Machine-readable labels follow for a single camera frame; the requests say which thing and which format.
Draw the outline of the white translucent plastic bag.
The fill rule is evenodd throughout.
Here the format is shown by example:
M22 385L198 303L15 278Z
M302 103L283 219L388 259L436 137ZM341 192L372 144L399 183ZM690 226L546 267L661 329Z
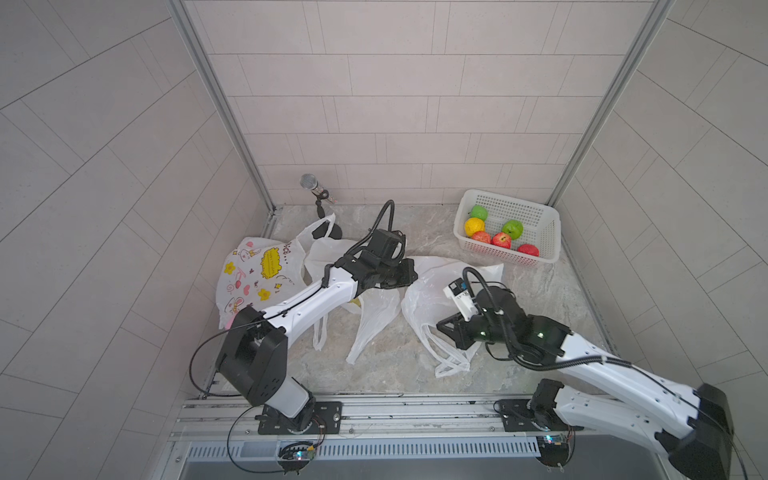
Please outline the white translucent plastic bag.
M312 281L319 280L325 265L337 260L353 244L352 240L335 240L330 237L315 240L304 260L309 278ZM364 348L395 320L401 311L400 303L399 290L372 289L342 306L348 312L360 316L355 341L346 357L348 364L353 365Z

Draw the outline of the yellow apple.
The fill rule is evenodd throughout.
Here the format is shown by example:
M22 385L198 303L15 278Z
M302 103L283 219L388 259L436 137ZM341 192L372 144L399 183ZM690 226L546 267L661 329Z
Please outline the yellow apple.
M485 231L485 222L481 218L470 217L464 223L464 232L468 238Z

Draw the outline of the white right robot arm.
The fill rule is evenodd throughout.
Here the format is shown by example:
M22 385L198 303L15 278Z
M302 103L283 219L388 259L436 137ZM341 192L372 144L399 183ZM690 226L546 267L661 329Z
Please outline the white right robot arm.
M456 280L443 292L459 311L437 328L457 348L502 344L506 360L523 368L561 371L605 392L598 398L541 380L528 402L537 428L601 431L665 455L688 479L729 477L734 424L719 388L680 384L613 356L560 322L526 313L506 288L473 293Z

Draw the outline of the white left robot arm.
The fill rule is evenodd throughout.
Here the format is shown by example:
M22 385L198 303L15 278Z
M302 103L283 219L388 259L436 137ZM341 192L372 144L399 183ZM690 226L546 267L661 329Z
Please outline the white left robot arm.
M404 288L418 279L413 259L343 256L325 266L320 280L288 300L257 311L242 309L225 332L216 369L252 406L268 406L293 431L312 422L315 397L287 376L288 350L335 308L370 289Z

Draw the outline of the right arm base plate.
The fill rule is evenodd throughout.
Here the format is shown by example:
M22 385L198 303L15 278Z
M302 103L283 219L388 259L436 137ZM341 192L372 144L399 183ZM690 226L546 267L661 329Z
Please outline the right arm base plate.
M560 381L543 379L530 398L500 399L494 402L493 410L506 432L567 432L571 426L555 413L555 398L564 387Z

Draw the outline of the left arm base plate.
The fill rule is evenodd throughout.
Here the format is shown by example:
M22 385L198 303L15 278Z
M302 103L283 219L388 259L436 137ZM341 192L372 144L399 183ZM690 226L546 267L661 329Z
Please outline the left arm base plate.
M338 401L310 402L296 417L287 417L277 409L265 405L258 416L259 435L316 435L338 434L343 403Z

